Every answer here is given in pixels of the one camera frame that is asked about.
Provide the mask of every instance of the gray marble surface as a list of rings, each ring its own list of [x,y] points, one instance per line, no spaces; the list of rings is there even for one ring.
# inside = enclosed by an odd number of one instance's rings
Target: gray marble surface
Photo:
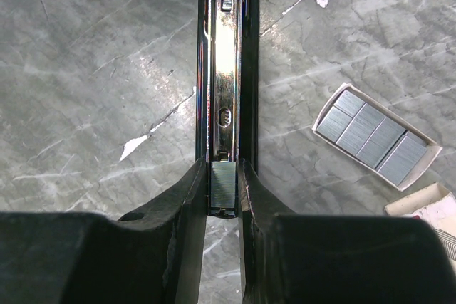
[[[317,138],[350,82],[442,144],[405,193],[456,184],[456,0],[260,0],[259,174],[292,209],[404,194]],[[116,219],[194,160],[197,0],[0,0],[0,210]],[[179,105],[119,162],[123,144]],[[237,220],[208,218],[201,303],[240,303]]]

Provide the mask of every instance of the table surface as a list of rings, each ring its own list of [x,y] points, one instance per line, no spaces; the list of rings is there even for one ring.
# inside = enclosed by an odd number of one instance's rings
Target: table surface
[[[406,194],[452,188],[455,0],[260,8],[259,175],[278,198],[299,213],[378,215],[404,195],[312,133],[343,82],[444,147]],[[0,0],[0,22],[0,210],[116,219],[193,163],[197,0]],[[208,218],[201,303],[241,302],[238,240],[237,220]]]

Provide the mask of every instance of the white cardboard box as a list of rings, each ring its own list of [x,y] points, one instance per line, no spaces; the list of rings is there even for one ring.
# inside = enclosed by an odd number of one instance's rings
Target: white cardboard box
[[[402,125],[406,130],[411,131],[413,134],[417,135],[419,138],[424,140],[427,143],[427,151],[421,157],[420,161],[413,167],[412,171],[407,175],[404,180],[399,183],[398,186],[394,185],[392,182],[390,182],[388,179],[386,179],[384,176],[379,174],[375,169],[372,167],[369,167],[367,164],[364,164],[362,161],[360,161],[358,158],[352,156],[351,154],[345,152],[343,149],[341,149],[339,146],[334,144],[332,141],[329,139],[325,138],[323,135],[318,133],[316,131],[318,125],[322,121],[322,119],[325,117],[326,113],[330,110],[330,108],[333,106],[339,95],[344,91],[349,89],[354,95],[358,96],[360,99],[364,100],[366,103],[369,105],[373,106],[375,109],[379,110],[381,113],[389,117],[390,119],[396,121],[400,125]],[[366,95],[365,93],[361,92],[359,89],[353,87],[349,83],[343,83],[339,89],[329,98],[328,102],[323,106],[323,109],[320,111],[318,114],[318,117],[316,118],[315,123],[312,126],[312,131],[316,135],[318,135],[321,139],[325,140],[327,143],[330,145],[334,146],[337,150],[341,151],[342,153],[346,154],[349,156],[351,159],[357,161],[358,163],[364,165],[364,167],[367,167],[370,171],[376,173],[379,177],[383,178],[387,183],[391,184],[393,187],[395,187],[399,191],[404,191],[407,189],[410,185],[412,185],[418,178],[421,177],[422,174],[425,173],[425,171],[428,169],[428,167],[434,162],[435,158],[439,155],[440,151],[442,150],[442,147],[439,146],[436,141],[430,139],[427,135],[424,135],[421,131],[413,127],[411,124],[406,122],[404,119],[399,117],[398,115],[394,114],[391,112],[389,109],[387,109],[385,106],[381,105],[374,99],[372,99],[370,96]]]
[[[456,244],[456,198],[443,185],[431,184],[386,205],[385,211],[390,216],[416,217],[428,222],[436,231],[446,231],[451,235],[451,241],[444,247],[451,254],[448,248]],[[456,260],[453,258],[450,262],[456,272]]]

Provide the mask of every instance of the marble surface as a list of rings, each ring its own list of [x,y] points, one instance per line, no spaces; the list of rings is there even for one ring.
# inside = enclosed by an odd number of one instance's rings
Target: marble surface
[[[406,194],[456,190],[455,0],[260,6],[259,174],[284,203],[377,215],[404,195],[311,132],[342,82],[444,147]],[[116,219],[177,181],[194,160],[196,18],[197,0],[0,0],[0,210]],[[241,302],[238,240],[237,220],[208,218],[201,303]]]

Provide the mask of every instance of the paper scrap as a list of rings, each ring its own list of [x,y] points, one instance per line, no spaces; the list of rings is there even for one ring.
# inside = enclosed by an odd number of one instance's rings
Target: paper scrap
[[[328,6],[329,0],[315,0],[315,2],[321,7],[325,8]]]
[[[445,217],[456,215],[456,203],[453,195],[447,195],[443,199],[428,204],[422,208],[415,210],[413,213],[404,215],[407,217],[419,216],[420,219],[428,222],[435,229],[440,228],[440,220]]]

